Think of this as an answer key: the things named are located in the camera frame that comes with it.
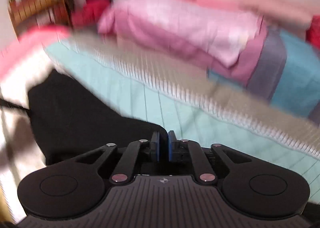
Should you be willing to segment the red folded blanket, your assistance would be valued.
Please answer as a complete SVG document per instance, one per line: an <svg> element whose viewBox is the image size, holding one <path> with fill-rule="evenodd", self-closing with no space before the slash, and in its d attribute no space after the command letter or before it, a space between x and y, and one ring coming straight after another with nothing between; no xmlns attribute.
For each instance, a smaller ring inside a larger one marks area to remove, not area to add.
<svg viewBox="0 0 320 228"><path fill-rule="evenodd" d="M306 31L306 41L320 49L320 15L312 17L310 28Z"/></svg>

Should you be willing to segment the wooden furniture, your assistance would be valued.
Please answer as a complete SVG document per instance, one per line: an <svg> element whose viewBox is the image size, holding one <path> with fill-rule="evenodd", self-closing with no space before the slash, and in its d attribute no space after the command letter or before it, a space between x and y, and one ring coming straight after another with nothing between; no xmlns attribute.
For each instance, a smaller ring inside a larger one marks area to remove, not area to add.
<svg viewBox="0 0 320 228"><path fill-rule="evenodd" d="M73 0L8 0L8 13L17 37L34 27L72 26Z"/></svg>

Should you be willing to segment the beige pink pillow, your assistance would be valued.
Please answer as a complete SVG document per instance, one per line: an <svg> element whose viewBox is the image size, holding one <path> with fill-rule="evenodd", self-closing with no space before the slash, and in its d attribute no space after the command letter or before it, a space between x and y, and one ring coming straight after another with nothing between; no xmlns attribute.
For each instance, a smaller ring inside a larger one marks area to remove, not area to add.
<svg viewBox="0 0 320 228"><path fill-rule="evenodd" d="M310 10L288 0L197 0L197 3L210 8L246 10L281 25L304 30L310 28L313 18Z"/></svg>

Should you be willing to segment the black pants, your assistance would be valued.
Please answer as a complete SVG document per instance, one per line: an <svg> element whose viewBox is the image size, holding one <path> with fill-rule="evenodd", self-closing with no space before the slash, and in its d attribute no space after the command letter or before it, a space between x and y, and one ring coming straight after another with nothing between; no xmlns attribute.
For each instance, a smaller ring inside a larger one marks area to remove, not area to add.
<svg viewBox="0 0 320 228"><path fill-rule="evenodd" d="M115 143L119 148L155 132L167 131L154 123L124 117L104 104L75 79L52 70L28 91L29 118L35 141L46 165Z"/></svg>

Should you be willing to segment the blue grey pillow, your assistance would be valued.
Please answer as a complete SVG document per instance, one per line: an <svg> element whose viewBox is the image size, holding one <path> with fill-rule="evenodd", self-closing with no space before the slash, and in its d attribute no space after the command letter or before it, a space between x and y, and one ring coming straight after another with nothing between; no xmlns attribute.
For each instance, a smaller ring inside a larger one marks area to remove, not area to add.
<svg viewBox="0 0 320 228"><path fill-rule="evenodd" d="M285 30L261 28L233 67L207 77L319 124L319 49Z"/></svg>

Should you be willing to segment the patterned quilt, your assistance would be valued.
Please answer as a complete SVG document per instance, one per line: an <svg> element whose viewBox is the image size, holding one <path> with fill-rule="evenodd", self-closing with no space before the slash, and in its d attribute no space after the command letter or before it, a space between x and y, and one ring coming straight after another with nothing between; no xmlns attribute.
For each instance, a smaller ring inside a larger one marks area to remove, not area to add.
<svg viewBox="0 0 320 228"><path fill-rule="evenodd" d="M1 51L1 96L27 106L27 91L52 69L73 77L122 116L178 138L214 142L302 175L304 214L319 220L319 128L165 54L92 33L34 32Z"/></svg>

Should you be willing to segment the pink floral pillow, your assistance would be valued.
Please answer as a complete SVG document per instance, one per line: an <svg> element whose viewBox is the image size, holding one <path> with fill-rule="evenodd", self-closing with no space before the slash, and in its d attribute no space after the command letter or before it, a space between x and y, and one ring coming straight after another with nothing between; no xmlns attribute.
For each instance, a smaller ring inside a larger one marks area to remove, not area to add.
<svg viewBox="0 0 320 228"><path fill-rule="evenodd" d="M98 22L113 33L247 84L267 35L260 17L188 0L116 0Z"/></svg>

